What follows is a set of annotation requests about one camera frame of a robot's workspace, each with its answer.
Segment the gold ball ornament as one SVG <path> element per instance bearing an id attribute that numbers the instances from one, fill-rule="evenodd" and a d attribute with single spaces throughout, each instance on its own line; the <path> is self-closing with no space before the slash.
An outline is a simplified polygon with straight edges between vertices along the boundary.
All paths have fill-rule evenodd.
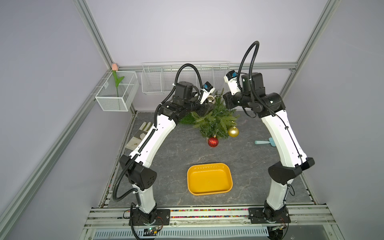
<path id="1" fill-rule="evenodd" d="M 236 126 L 232 126 L 228 129 L 228 135 L 232 138 L 235 138 L 239 135 L 239 129 Z"/>

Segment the small green christmas tree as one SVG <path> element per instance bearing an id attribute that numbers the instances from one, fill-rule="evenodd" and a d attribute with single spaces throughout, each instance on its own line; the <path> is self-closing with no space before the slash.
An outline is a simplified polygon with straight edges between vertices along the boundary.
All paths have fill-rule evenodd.
<path id="1" fill-rule="evenodd" d="M 216 98 L 215 108 L 206 116 L 199 117 L 195 112 L 189 113 L 180 123 L 192 125 L 198 129 L 202 137 L 208 141 L 209 137 L 216 136 L 218 140 L 228 139 L 228 129 L 232 126 L 237 127 L 238 116 L 236 110 L 228 110 L 223 99 L 223 92 L 215 92 L 212 96 Z"/>

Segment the silver ball ornament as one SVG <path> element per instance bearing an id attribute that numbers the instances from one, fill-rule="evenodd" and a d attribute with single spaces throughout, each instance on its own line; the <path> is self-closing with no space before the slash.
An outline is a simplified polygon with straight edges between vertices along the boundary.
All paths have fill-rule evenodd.
<path id="1" fill-rule="evenodd" d="M 208 101 L 208 103 L 210 103 L 210 104 L 213 104 L 213 105 L 216 104 L 216 98 L 215 98 L 214 96 L 212 96 L 212 95 L 209 95 L 209 96 L 207 97 L 207 101 Z"/>

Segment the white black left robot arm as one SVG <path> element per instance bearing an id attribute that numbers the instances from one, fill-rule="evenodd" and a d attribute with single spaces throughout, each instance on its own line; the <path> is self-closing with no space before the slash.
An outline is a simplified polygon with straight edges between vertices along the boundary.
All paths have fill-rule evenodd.
<path id="1" fill-rule="evenodd" d="M 180 82 L 183 69 L 191 68 L 198 77 L 199 86 L 189 82 Z M 174 86 L 168 96 L 157 106 L 154 123 L 141 143 L 128 155 L 121 157 L 126 163 L 113 187 L 112 198 L 119 202 L 130 193 L 135 193 L 138 201 L 130 216 L 138 216 L 144 224 L 153 224 L 157 218 L 157 203 L 154 199 L 153 184 L 157 173 L 151 165 L 158 149 L 189 113 L 204 117 L 213 110 L 214 105 L 207 98 L 215 91 L 209 83 L 203 83 L 198 69 L 192 64 L 182 65 L 176 73 Z"/>

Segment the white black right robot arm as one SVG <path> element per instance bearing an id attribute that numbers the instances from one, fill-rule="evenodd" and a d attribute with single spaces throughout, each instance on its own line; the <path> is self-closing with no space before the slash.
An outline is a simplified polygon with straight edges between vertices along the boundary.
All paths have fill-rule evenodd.
<path id="1" fill-rule="evenodd" d="M 253 42 L 247 49 L 238 71 L 224 77 L 229 92 L 223 95 L 229 110 L 241 107 L 251 109 L 269 130 L 277 147 L 280 161 L 268 168 L 272 179 L 269 195 L 263 210 L 251 216 L 268 223 L 289 223 L 286 198 L 293 180 L 315 164 L 302 150 L 289 123 L 286 106 L 277 93 L 266 94 L 263 75 L 253 71 L 260 43 Z"/>

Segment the red ball ornament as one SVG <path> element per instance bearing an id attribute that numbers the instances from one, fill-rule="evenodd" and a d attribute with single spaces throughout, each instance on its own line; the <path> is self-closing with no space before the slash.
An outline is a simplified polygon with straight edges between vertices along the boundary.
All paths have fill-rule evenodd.
<path id="1" fill-rule="evenodd" d="M 215 148 L 219 145 L 219 140 L 216 136 L 209 137 L 207 142 L 211 148 Z"/>

